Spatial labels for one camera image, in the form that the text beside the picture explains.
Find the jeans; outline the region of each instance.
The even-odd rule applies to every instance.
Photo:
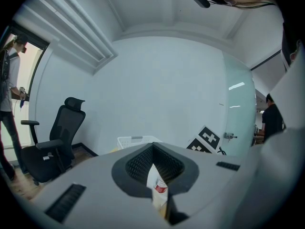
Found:
[[[24,163],[22,162],[22,159],[21,159],[21,145],[19,142],[18,132],[17,132],[17,128],[15,125],[13,113],[1,111],[0,119],[3,122],[4,126],[6,127],[8,133],[11,137],[20,169],[23,173],[26,173],[27,169],[24,166]],[[2,165],[5,173],[9,177],[14,176],[14,170],[4,156],[4,148],[3,148],[3,143],[1,141],[0,141],[0,162],[1,162],[1,165]]]

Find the wooden floor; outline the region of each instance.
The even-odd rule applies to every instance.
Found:
[[[73,153],[75,156],[75,159],[72,161],[73,167],[93,157],[82,147],[74,148]],[[3,169],[1,169],[1,174],[6,180],[12,192],[17,193],[28,200],[34,198],[43,189],[44,186],[50,183],[50,182],[40,183],[39,186],[36,186],[32,180],[32,176],[29,173],[24,175],[19,167],[15,168],[15,173],[16,176],[14,180],[10,181],[7,175],[4,173]]]

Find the glass door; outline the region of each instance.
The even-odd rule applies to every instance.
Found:
[[[224,138],[221,147],[227,155],[243,156],[254,136],[255,87],[250,69],[236,58],[223,54],[228,96],[225,132],[233,138]]]

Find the door handle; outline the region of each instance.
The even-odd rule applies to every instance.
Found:
[[[234,136],[234,133],[225,132],[224,133],[224,138],[226,138],[226,139],[233,139],[233,138],[237,138],[237,136]]]

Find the white panel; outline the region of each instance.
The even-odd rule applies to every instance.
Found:
[[[305,126],[305,49],[298,49],[297,57],[285,76],[270,92],[287,128]]]
[[[112,0],[126,26],[162,21],[162,0]]]

